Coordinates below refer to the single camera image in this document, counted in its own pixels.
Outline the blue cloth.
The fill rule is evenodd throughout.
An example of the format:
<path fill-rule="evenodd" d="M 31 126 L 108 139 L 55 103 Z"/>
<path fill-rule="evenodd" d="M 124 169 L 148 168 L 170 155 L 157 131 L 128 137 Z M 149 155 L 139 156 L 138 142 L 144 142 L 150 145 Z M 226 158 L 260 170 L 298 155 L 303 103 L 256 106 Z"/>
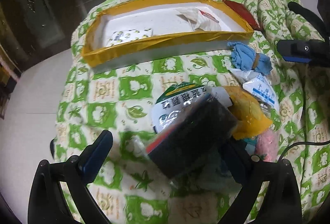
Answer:
<path fill-rule="evenodd" d="M 236 69 L 254 70 L 263 75 L 270 75 L 272 65 L 267 55 L 255 52 L 254 49 L 242 42 L 228 42 L 227 47 L 232 50 L 231 62 Z"/>

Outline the white red label snack bag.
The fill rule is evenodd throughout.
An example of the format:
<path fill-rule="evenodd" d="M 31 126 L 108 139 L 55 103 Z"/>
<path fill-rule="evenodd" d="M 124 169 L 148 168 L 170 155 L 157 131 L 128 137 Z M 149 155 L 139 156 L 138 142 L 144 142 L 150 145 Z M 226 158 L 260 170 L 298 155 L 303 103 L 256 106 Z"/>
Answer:
<path fill-rule="evenodd" d="M 213 15 L 196 7 L 182 7 L 177 8 L 176 11 L 189 22 L 194 31 L 222 30 L 219 21 Z"/>

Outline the white lemon print tissue pack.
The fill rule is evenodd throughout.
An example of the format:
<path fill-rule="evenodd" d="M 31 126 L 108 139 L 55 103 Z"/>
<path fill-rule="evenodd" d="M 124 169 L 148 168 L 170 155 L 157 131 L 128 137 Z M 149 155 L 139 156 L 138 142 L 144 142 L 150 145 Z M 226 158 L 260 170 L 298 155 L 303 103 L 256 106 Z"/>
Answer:
<path fill-rule="evenodd" d="M 141 40 L 144 38 L 152 37 L 152 28 L 143 29 L 129 29 L 122 31 L 115 31 L 106 39 L 104 47 L 113 47 L 115 45 L 128 43 L 135 40 Z"/>

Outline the pink plush toy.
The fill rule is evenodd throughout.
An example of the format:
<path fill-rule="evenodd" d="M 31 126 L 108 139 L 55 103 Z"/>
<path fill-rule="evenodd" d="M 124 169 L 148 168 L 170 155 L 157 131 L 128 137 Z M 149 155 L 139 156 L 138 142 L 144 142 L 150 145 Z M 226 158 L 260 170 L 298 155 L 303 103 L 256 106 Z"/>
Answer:
<path fill-rule="evenodd" d="M 278 135 L 272 129 L 267 129 L 257 136 L 255 153 L 265 162 L 275 162 L 278 143 Z"/>

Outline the yellow plush toy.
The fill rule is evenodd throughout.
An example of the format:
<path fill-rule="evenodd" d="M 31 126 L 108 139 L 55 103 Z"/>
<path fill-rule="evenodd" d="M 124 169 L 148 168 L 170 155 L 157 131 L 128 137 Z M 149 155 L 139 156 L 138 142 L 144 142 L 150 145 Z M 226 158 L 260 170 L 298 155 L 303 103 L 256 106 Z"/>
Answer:
<path fill-rule="evenodd" d="M 272 120 L 262 112 L 254 96 L 237 86 L 225 86 L 224 89 L 233 103 L 229 110 L 238 120 L 232 132 L 236 140 L 253 138 L 271 127 Z"/>

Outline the green white patterned quilt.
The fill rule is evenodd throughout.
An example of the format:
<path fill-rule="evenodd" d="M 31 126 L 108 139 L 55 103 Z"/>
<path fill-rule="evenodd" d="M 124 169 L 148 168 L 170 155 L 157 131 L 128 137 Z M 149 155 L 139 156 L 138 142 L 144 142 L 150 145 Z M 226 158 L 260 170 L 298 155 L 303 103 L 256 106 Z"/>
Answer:
<path fill-rule="evenodd" d="M 112 223 L 217 223 L 236 191 L 208 192 L 190 182 L 170 187 L 161 173 L 138 152 L 134 139 L 154 136 L 150 112 L 156 99 L 183 81 L 209 86 L 237 85 L 229 72 L 230 51 L 174 56 L 94 73 L 81 51 L 88 27 L 109 7 L 132 0 L 107 0 L 93 8 L 73 32 L 73 65 L 57 112 L 55 160 L 66 161 L 92 144 L 103 130 L 114 146 L 89 190 Z M 242 3 L 263 31 L 250 47 L 271 59 L 269 76 L 279 112 L 271 111 L 279 153 L 294 168 L 304 221 L 329 195 L 329 70 L 285 62 L 276 51 L 281 39 L 319 39 L 302 16 L 288 9 L 299 0 L 231 0 Z"/>

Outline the white blue label packet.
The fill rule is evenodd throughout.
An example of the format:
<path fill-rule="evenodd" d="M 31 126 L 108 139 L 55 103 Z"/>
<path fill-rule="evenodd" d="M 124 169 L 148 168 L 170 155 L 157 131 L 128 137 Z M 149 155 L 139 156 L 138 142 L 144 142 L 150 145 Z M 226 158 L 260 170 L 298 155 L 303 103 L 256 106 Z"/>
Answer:
<path fill-rule="evenodd" d="M 254 70 L 243 71 L 235 68 L 229 68 L 229 71 L 242 84 L 245 91 L 279 112 L 280 106 L 277 95 L 271 83 L 263 74 Z"/>

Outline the silver green label bag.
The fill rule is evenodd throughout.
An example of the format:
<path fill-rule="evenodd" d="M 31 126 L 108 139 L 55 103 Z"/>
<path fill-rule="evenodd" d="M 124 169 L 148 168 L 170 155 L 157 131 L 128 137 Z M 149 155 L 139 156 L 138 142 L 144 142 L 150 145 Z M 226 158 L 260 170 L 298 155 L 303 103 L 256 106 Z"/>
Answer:
<path fill-rule="evenodd" d="M 161 132 L 186 107 L 208 94 L 215 97 L 226 108 L 233 105 L 230 96 L 223 87 L 211 87 L 188 82 L 171 85 L 152 107 L 151 119 L 154 131 L 156 133 Z"/>

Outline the white foam tray gold rim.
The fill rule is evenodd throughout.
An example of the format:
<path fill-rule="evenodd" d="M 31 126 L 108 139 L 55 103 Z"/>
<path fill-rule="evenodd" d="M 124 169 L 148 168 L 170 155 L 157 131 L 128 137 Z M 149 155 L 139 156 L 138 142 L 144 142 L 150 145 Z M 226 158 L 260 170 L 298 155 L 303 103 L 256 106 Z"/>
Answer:
<path fill-rule="evenodd" d="M 194 31 L 176 9 L 196 7 L 213 15 L 221 31 Z M 149 38 L 104 47 L 115 31 L 152 28 Z M 230 41 L 247 43 L 253 29 L 222 1 L 132 0 L 101 11 L 86 31 L 82 58 L 94 69 L 116 69 L 169 56 L 222 50 Z"/>

